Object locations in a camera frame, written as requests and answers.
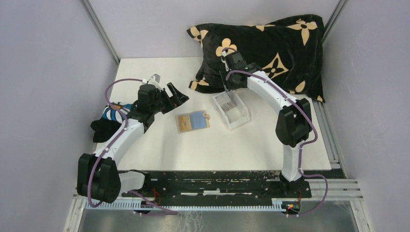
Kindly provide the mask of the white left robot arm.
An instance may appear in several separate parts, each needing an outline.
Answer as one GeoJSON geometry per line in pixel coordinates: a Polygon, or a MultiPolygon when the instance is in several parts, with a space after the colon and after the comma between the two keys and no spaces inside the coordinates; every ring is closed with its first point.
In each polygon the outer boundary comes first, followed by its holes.
{"type": "Polygon", "coordinates": [[[113,203],[118,196],[134,190],[145,197],[152,183],[142,171],[120,172],[117,164],[134,142],[144,135],[155,120],[155,114],[166,114],[189,100],[172,83],[167,84],[171,96],[155,84],[139,87],[137,100],[131,105],[123,122],[108,141],[93,154],[84,153],[78,160],[77,193],[87,197],[91,207],[113,203]]]}

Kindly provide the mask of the clear plastic card box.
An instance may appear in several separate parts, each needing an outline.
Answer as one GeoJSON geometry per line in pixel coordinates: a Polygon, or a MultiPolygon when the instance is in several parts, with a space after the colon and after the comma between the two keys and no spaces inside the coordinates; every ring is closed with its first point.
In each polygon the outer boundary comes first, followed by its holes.
{"type": "Polygon", "coordinates": [[[219,113],[223,123],[230,131],[251,122],[249,109],[244,104],[236,90],[214,95],[212,100],[215,104],[216,111],[219,113]],[[237,107],[229,111],[224,111],[220,106],[221,101],[224,99],[233,101],[237,107]]]}

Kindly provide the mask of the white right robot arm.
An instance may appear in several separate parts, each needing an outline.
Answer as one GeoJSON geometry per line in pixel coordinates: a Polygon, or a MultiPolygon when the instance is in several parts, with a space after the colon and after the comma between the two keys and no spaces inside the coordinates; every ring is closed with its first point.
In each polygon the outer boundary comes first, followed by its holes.
{"type": "Polygon", "coordinates": [[[226,91],[247,88],[264,99],[277,113],[275,133],[283,145],[279,191],[292,197],[303,184],[301,152],[311,131],[310,102],[297,99],[273,82],[256,63],[248,64],[233,48],[222,50],[225,70],[220,72],[226,91]]]}

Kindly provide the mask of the beige leather card holder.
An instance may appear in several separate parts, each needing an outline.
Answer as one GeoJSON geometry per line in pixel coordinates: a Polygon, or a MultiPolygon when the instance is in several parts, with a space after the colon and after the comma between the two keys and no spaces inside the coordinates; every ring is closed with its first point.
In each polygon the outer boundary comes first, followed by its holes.
{"type": "Polygon", "coordinates": [[[178,114],[175,118],[178,133],[197,131],[210,127],[210,115],[206,110],[178,114]]]}

